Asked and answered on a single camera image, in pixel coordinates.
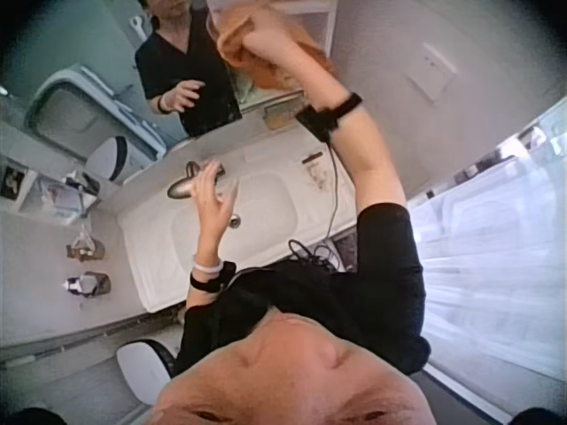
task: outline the electrical outlet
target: electrical outlet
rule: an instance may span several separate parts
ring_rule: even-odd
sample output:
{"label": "electrical outlet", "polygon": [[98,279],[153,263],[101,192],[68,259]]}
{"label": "electrical outlet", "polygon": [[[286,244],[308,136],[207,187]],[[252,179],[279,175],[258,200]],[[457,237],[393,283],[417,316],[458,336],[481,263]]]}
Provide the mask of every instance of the electrical outlet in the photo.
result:
{"label": "electrical outlet", "polygon": [[453,64],[427,43],[422,45],[406,72],[432,102],[439,100],[456,74]]}

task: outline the drain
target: drain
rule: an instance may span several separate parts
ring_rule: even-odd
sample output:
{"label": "drain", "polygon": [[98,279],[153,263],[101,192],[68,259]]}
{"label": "drain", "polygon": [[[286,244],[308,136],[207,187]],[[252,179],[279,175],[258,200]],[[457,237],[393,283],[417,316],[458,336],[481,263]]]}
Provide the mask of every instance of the drain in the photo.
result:
{"label": "drain", "polygon": [[229,221],[230,228],[239,228],[240,224],[242,224],[242,219],[240,218],[239,215],[234,214],[232,217],[230,217],[230,221]]}

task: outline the black wristband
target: black wristband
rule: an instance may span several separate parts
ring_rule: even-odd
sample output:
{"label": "black wristband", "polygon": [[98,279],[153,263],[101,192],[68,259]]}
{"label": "black wristband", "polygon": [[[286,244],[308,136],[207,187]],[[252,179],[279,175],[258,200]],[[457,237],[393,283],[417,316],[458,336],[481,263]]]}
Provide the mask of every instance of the black wristband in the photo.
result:
{"label": "black wristband", "polygon": [[209,294],[218,294],[221,292],[229,283],[230,280],[234,277],[237,272],[237,265],[235,263],[231,263],[230,261],[225,261],[224,266],[219,273],[219,277],[216,279],[212,279],[207,283],[202,283],[197,281],[193,277],[193,273],[190,274],[190,283],[193,288],[196,290],[202,290],[203,292],[208,292]]}
{"label": "black wristband", "polygon": [[163,99],[163,96],[164,96],[164,95],[161,95],[160,97],[158,97],[158,111],[159,111],[160,113],[163,113],[164,115],[169,115],[169,114],[170,114],[171,112],[173,112],[173,111],[166,111],[165,109],[163,109],[163,108],[161,107],[161,99]]}
{"label": "black wristband", "polygon": [[296,119],[309,130],[319,141],[330,143],[330,137],[338,128],[338,120],[352,112],[362,103],[362,98],[353,93],[342,105],[333,110],[326,108],[316,111],[309,105],[296,115]]}

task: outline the white bracelet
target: white bracelet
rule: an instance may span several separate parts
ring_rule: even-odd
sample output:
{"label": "white bracelet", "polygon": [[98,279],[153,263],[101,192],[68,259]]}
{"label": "white bracelet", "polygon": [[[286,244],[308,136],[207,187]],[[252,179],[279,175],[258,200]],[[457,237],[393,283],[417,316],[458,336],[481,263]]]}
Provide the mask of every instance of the white bracelet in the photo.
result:
{"label": "white bracelet", "polygon": [[216,267],[203,267],[201,266],[196,260],[195,255],[193,256],[193,268],[198,270],[199,272],[207,273],[207,274],[216,274],[220,273],[224,268],[224,262],[221,261],[218,266]]}

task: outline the mirror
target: mirror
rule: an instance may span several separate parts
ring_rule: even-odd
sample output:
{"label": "mirror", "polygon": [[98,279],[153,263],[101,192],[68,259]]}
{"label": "mirror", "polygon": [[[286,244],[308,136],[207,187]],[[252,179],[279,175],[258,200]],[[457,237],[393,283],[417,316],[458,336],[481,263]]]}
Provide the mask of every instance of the mirror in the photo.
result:
{"label": "mirror", "polygon": [[[3,120],[120,186],[179,143],[298,95],[258,89],[221,57],[217,24],[234,3],[43,2],[7,46]],[[330,52],[335,1],[278,8]]]}

